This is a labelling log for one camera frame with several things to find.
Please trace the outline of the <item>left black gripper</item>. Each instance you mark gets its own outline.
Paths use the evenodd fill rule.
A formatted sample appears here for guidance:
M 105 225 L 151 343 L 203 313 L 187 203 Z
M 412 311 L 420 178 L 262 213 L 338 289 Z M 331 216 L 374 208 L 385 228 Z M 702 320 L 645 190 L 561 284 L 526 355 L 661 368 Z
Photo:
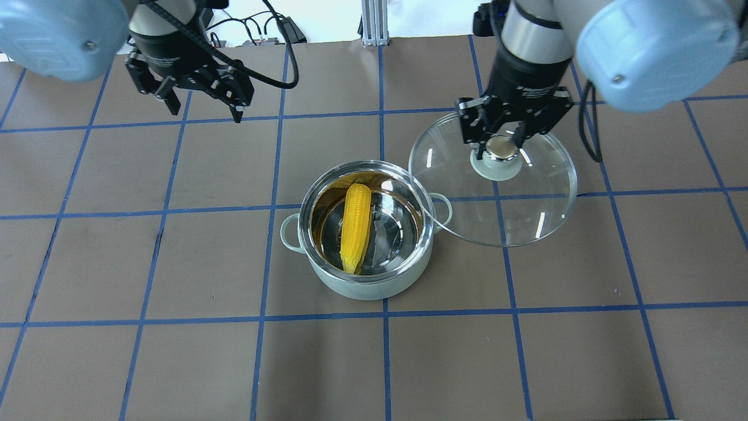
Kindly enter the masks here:
M 133 51 L 125 68 L 141 94 L 152 94 L 173 116 L 181 103 L 176 89 L 200 91 L 230 107 L 233 122 L 241 123 L 251 105 L 254 86 L 235 66 L 216 59 L 183 35 L 131 35 Z

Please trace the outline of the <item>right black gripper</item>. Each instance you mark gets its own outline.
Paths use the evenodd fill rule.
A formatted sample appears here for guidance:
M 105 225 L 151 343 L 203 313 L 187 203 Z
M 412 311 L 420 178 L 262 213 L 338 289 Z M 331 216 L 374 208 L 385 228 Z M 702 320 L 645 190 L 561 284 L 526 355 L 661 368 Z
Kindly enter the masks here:
M 487 87 L 478 98 L 459 98 L 460 133 L 482 160 L 486 144 L 506 123 L 518 123 L 512 142 L 521 150 L 537 134 L 549 133 L 571 110 L 568 88 L 561 85 L 571 59 L 537 64 L 512 53 L 497 53 Z

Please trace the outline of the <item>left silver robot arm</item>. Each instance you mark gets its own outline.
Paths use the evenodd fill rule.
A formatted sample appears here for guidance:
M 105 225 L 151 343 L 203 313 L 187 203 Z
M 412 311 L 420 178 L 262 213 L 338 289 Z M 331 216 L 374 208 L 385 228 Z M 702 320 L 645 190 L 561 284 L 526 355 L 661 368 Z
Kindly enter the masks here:
M 236 65 L 217 58 L 205 13 L 227 1 L 158 1 L 173 25 L 144 1 L 3 1 L 2 51 L 35 74 L 86 82 L 104 73 L 126 43 L 125 68 L 141 94 L 180 110 L 176 89 L 200 91 L 226 104 L 236 123 L 254 86 Z

